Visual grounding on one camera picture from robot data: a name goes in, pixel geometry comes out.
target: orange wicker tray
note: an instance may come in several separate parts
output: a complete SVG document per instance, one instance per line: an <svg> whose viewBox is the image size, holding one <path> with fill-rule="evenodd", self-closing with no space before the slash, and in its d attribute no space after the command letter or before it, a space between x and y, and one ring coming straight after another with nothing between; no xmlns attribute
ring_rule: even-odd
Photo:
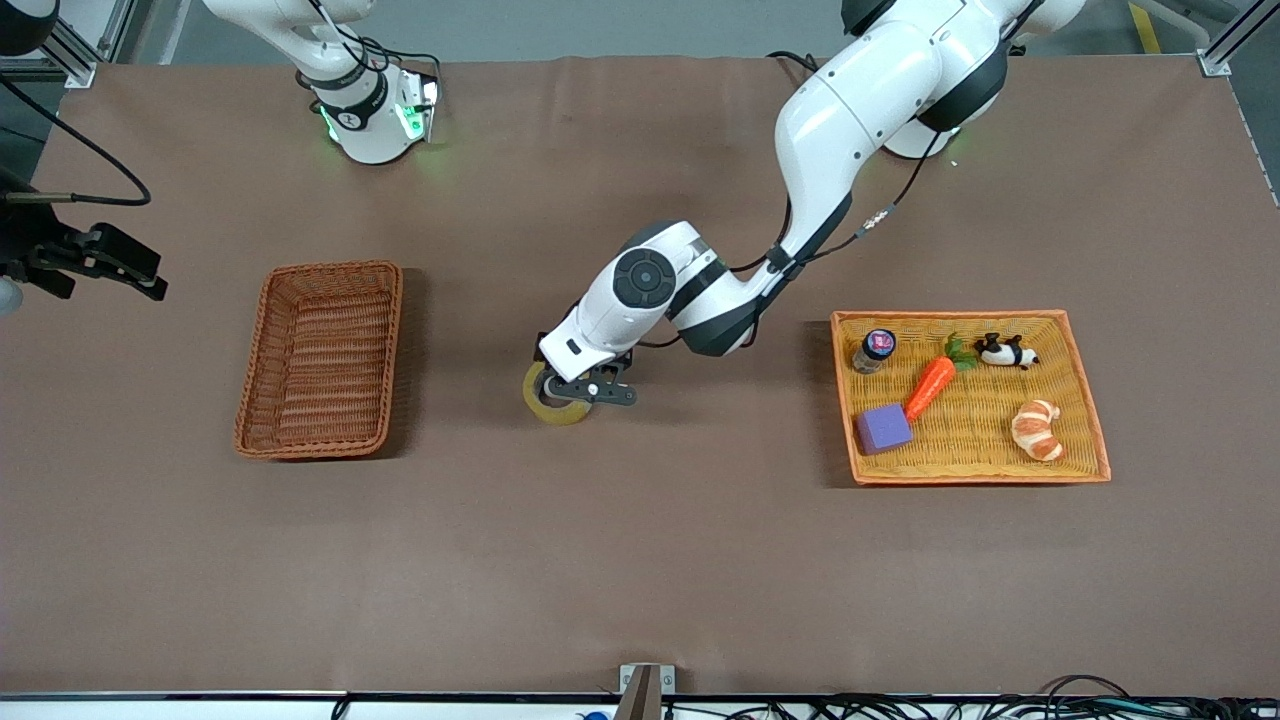
<svg viewBox="0 0 1280 720"><path fill-rule="evenodd" d="M852 356L868 332L887 328L897 350L881 369L863 375ZM960 373L911 427L914 439L877 455L858 448L855 418L864 410L904 402L924 365L942 352L947 336L974 341L988 332L1023 336L1041 364L1023 372L980 364ZM859 484L1100 483L1111 479L1084 365L1062 310L992 313L836 313L831 316L836 380L854 480ZM1066 454L1037 462L1010 436L1018 409L1048 400L1062 409L1053 434Z"/></svg>
<svg viewBox="0 0 1280 720"><path fill-rule="evenodd" d="M403 274L390 263L289 265L262 283L236 452L351 457L387 442Z"/></svg>

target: black cable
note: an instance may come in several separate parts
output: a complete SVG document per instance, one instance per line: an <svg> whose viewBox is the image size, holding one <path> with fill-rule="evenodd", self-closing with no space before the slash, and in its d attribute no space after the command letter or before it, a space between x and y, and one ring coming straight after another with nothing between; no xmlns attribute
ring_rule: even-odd
<svg viewBox="0 0 1280 720"><path fill-rule="evenodd" d="M765 55L765 58L786 58L787 60L792 60L795 64L809 70L810 73L818 72L818 60L815 60L814 56L809 53L805 53L805 56L801 58L800 55L796 55L790 50L774 50L773 53Z"/></svg>
<svg viewBox="0 0 1280 720"><path fill-rule="evenodd" d="M832 696L829 700L833 705L840 705L844 707L851 707L858 711L864 712L868 717L876 717L864 708L876 710L881 716L887 720L934 720L933 714L928 711L923 705L905 697L888 697L879 694L850 694L842 693ZM908 715L899 705L908 705L915 710L919 710L923 719L911 717Z"/></svg>
<svg viewBox="0 0 1280 720"><path fill-rule="evenodd" d="M680 342L680 336L678 334L676 337L673 337L671 340L667 340L667 341L663 341L663 342L645 342L645 341L641 340L636 345L639 345L640 347L659 348L659 347L671 347L672 345L676 345L677 342Z"/></svg>
<svg viewBox="0 0 1280 720"><path fill-rule="evenodd" d="M995 700L991 701L991 705L988 705L987 710L983 711L980 720L995 720L996 717L1000 717L1001 715L1004 715L1005 712L1009 712L1014 707L1018 707L1019 705L1027 705L1029 702L1030 702L1029 698L1023 697L1020 694L1004 694L1004 696L1000 696L1000 697L997 697L997 698L995 698ZM1000 710L996 710L996 707L1000 703L1006 703L1006 705L1004 707L1001 707Z"/></svg>
<svg viewBox="0 0 1280 720"><path fill-rule="evenodd" d="M1052 680L1050 680L1048 684L1044 685L1044 688L1047 694L1050 697L1053 697L1055 694L1062 692L1062 689L1066 688L1068 685L1084 682L1093 683L1096 685L1102 685L1103 688L1116 693L1120 697L1129 697L1128 691L1112 683L1111 680L1101 678L1098 675L1083 675L1083 674L1062 675L1061 678L1053 678Z"/></svg>
<svg viewBox="0 0 1280 720"><path fill-rule="evenodd" d="M351 707L351 694L344 694L338 698L338 702L333 703L333 710L329 711L329 720L342 720L347 715L347 708Z"/></svg>
<svg viewBox="0 0 1280 720"><path fill-rule="evenodd" d="M780 702L771 702L769 703L769 711L773 712L774 715L782 717L782 720L800 720L799 717L796 717L795 715L792 715L790 710L787 710L786 707L783 707L782 703L780 703Z"/></svg>
<svg viewBox="0 0 1280 720"><path fill-rule="evenodd" d="M19 90L18 86L15 86L8 77L5 77L4 73L0 73L0 85L4 85L6 88L9 88L9 92L14 94L14 96L17 96L18 100L22 100L28 108L40 113L46 120L54 123L55 126L61 128L63 132L81 141L81 143L83 143L93 152L97 152L97 155L104 160L106 160L108 163L110 163L113 168L120 170L120 174L128 178L129 182L132 182L133 186L138 188L138 192L142 193L142 197L132 199L132 197L104 197L101 195L79 195L72 192L70 193L72 202L92 202L96 205L128 205L131 208L137 208L140 205L146 205L147 202L151 202L151 191L147 190L147 186L141 179L138 179L138 176L133 174L133 170L124 167L124 163L116 160L110 152L102 150L96 142L81 135L79 131L77 131L72 126L64 123L61 118L46 110L44 105L32 100L31 96Z"/></svg>
<svg viewBox="0 0 1280 720"><path fill-rule="evenodd" d="M886 710L884 706L879 703L865 703L855 702L847 706L851 711L850 716L861 715L869 720L901 720L905 717L897 708Z"/></svg>
<svg viewBox="0 0 1280 720"><path fill-rule="evenodd" d="M782 211L782 228L778 231L778 237L773 241L773 245L777 245L777 243L782 242L782 238L786 237L788 229L791 229L791 196L790 195L787 196L787 208L786 208L786 210ZM755 260L751 260L746 265L739 265L736 268L730 268L728 272L731 272L731 273L742 273L742 272L746 272L746 270L751 270L751 269L756 268L760 263L763 263L765 258L768 258L768 252L765 252L764 255L760 255Z"/></svg>
<svg viewBox="0 0 1280 720"><path fill-rule="evenodd" d="M1142 715L1143 717L1156 717L1156 719L1160 719L1160 720L1185 720L1187 719L1187 715L1180 715L1178 712L1169 712L1169 711L1165 711L1165 710L1160 710L1157 707L1152 707L1152 706L1148 706L1148 705L1142 705L1142 703L1132 702L1132 701L1128 701L1128 700L1124 700L1123 703L1111 703L1111 702L1107 702L1108 700L1120 701L1123 698L1120 698L1120 697L1116 697L1116 698L1108 698L1108 697L1080 697L1080 698L1065 700L1065 701L1061 702L1061 705L1064 707L1071 707L1071 708L1083 707L1083 708L1085 708L1083 712L1085 715L1088 715L1088 716L1096 716L1098 714L1111 715L1111 714L1121 712L1121 714L1129 714L1129 715Z"/></svg>
<svg viewBox="0 0 1280 720"><path fill-rule="evenodd" d="M44 145L44 143L45 143L45 141L44 141L44 140L40 140L38 137L36 137L36 136L33 136L33 135L27 135L27 133L24 133L24 132L20 132L20 131L15 131L15 129L13 129L13 128L6 128L6 127L4 127L4 126L0 126L0 132L3 132L3 133L5 133L5 135L12 135L12 136L14 136L14 137L20 137L20 138L23 138L23 140L29 140L29 141L32 141L32 142L38 142L40 145Z"/></svg>
<svg viewBox="0 0 1280 720"><path fill-rule="evenodd" d="M325 20L325 23L333 22L333 18L329 17L328 10L324 9L324 5L320 4L320 0L308 0L308 3L311 4L311 8L315 9L316 14L320 15ZM339 36L348 37L351 40L356 40L357 42L360 42L358 38L351 37L349 33L347 33L346 31L343 31L338 26L338 23L334 22L333 27L334 27L334 29L338 31ZM343 50L346 50L347 54L351 55L351 59L355 60L357 65L360 65L361 68L364 68L364 69L366 69L366 70L369 70L371 73L380 73L380 72L383 72L383 68L378 68L378 67L370 65L366 61L365 58L367 56L369 46L365 45L364 42L361 42L360 45L361 45L362 51L361 51L360 55L356 55L356 51L351 49L351 45L348 45L346 42L342 42ZM388 63L390 61L390 59L388 59L385 55L383 56L383 59L387 60Z"/></svg>
<svg viewBox="0 0 1280 720"><path fill-rule="evenodd" d="M820 715L826 720L840 720L840 717L832 715L831 710L826 705L810 703L810 707L813 707L814 715Z"/></svg>
<svg viewBox="0 0 1280 720"><path fill-rule="evenodd" d="M941 132L936 133L933 136L933 140L929 141L929 145L924 149L924 154L920 155L919 161L915 163L915 169L911 170L911 177L908 178L906 184L902 186L902 191L897 193L897 197L893 199L893 202L890 202L888 208L886 209L886 214L888 211L892 211L893 209L896 209L897 205L902 202L902 199L906 197L906 193L911 191L911 186L915 184L915 178L920 174L920 168L923 168L924 167L924 161L929 159L929 152L933 151L933 146L938 142L940 137L942 137ZM861 227L861 228L859 228L858 232L855 232L854 234L851 234L849 237L849 240L846 240L845 242L841 242L840 245L837 245L835 247L823 250L822 252L817 252L812 258L809 258L808 260L800 261L800 266L803 268L803 266L808 265L809 263L813 263L815 260L820 260L820 259L823 259L823 258L826 258L828 255L832 255L835 252L838 252L838 251L849 247L850 245L854 243L855 240L858 240L858 238L863 237L864 234L867 234L867 232L869 229L870 228L867 228L865 225Z"/></svg>
<svg viewBox="0 0 1280 720"><path fill-rule="evenodd" d="M1235 717L1235 712L1233 712L1233 708L1229 707L1228 703L1222 702L1222 700L1220 698L1212 698L1212 697L1192 698L1187 701L1187 707L1189 710L1196 710L1201 703L1210 703L1212 706L1212 710L1215 711L1213 720L1230 720L1231 717ZM1280 717L1280 702L1276 702L1276 708L1277 708L1276 717Z"/></svg>
<svg viewBox="0 0 1280 720"><path fill-rule="evenodd" d="M320 17L324 17L324 13L321 13L321 9L324 6L320 4L320 0L308 0L308 1L311 3L311 6L315 8L316 13L320 14ZM384 46L381 42L378 42L376 40L374 40L371 37L367 37L367 36L364 36L364 35L358 35L358 33L347 32L338 23L333 23L333 26L338 29L338 35L340 35L342 37L346 37L347 40L353 40L353 41L358 42L366 50L372 50L372 51L378 53L379 55L383 56L383 60L390 61L390 58L398 58L401 60L403 60L404 58L426 59L426 60L431 60L433 63L435 63L436 72L439 72L439 69L440 69L440 59L436 58L435 55L433 55L431 53L408 53L408 51L404 51L404 50L393 50L390 47ZM347 47L347 51L351 53L352 58L356 56L355 53L351 51L351 46L348 46L346 42L343 42L343 46ZM360 58L356 58L356 61L360 63L361 67L364 67L366 70L380 72L378 68L370 68L369 65L365 65L365 63Z"/></svg>
<svg viewBox="0 0 1280 720"><path fill-rule="evenodd" d="M760 712L760 711L769 712L773 708L767 705L760 707L748 707L746 710L739 710L737 712L726 715L724 720L745 720L753 712Z"/></svg>
<svg viewBox="0 0 1280 720"><path fill-rule="evenodd" d="M681 707L676 703L667 705L667 712L668 712L667 716L671 717L671 715L675 714L675 711L677 710L681 712L700 712L703 715L712 715L714 717L728 717L728 715L724 715L723 712L717 712L714 710L703 710L701 707Z"/></svg>

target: jar lid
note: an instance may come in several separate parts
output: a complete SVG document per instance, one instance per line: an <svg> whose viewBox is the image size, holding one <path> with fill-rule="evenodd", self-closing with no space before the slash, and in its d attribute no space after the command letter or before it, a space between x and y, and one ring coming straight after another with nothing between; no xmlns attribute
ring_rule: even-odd
<svg viewBox="0 0 1280 720"><path fill-rule="evenodd" d="M863 352L876 360L884 360L893 354L895 347L897 347L897 338L883 328L877 328L863 338Z"/></svg>

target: empty wicker basket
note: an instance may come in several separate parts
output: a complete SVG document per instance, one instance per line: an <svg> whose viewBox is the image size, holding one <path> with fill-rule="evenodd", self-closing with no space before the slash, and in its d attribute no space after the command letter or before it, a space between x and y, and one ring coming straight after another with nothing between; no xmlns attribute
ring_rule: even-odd
<svg viewBox="0 0 1280 720"><path fill-rule="evenodd" d="M236 451L293 460L381 447L403 284L384 261L273 270L259 297Z"/></svg>

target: panda toy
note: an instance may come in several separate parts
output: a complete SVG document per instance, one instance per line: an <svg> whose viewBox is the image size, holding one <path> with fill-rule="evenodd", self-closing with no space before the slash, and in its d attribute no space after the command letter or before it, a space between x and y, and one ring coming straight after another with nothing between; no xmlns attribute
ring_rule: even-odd
<svg viewBox="0 0 1280 720"><path fill-rule="evenodd" d="M978 351L978 357L982 357L982 361L988 365L1018 366L1027 370L1039 363L1039 357L1034 350L1021 347L1019 345L1021 341L1023 336L1020 334L1015 334L1006 342L1000 342L1000 333L987 333L986 337L973 343L973 348Z"/></svg>

